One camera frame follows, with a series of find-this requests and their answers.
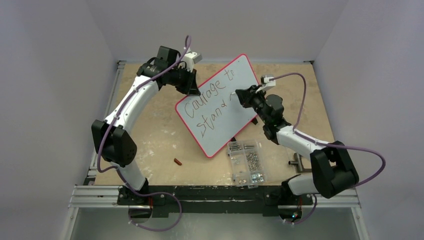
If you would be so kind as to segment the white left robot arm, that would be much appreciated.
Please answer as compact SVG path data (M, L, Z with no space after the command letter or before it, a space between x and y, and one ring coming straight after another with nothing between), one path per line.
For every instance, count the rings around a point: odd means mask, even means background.
M186 96L199 96L195 64L201 60L202 55L189 47L179 52L160 46L157 55L138 68L132 87L117 107L91 125L97 171L115 170L123 181L120 196L132 205L152 204L154 196L165 196L164 192L150 192L149 182L135 161L138 147L130 135L135 122L166 85Z

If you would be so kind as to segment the brown marker cap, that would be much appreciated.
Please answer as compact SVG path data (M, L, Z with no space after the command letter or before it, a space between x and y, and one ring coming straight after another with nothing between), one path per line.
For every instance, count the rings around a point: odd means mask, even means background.
M182 165L182 163L177 159L177 158L174 158L174 160L173 160L178 166L181 166Z

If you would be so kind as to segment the pink framed whiteboard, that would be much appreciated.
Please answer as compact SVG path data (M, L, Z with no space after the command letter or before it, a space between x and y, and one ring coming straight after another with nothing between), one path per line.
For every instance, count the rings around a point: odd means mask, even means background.
M237 89L248 89L258 81L246 54L240 54L199 86L200 96L186 96L175 111L206 157L214 157L256 116L244 108Z

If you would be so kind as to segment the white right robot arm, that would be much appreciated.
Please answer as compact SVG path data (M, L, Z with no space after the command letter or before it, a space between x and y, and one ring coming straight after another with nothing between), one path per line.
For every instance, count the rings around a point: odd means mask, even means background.
M266 95L258 88L252 85L235 90L241 106L256 112L268 140L293 150L311 163L311 174L298 174L281 183L280 196L284 202L292 204L303 194L320 194L330 199L359 183L357 170L342 142L319 143L309 135L302 137L283 117L283 99L275 94Z

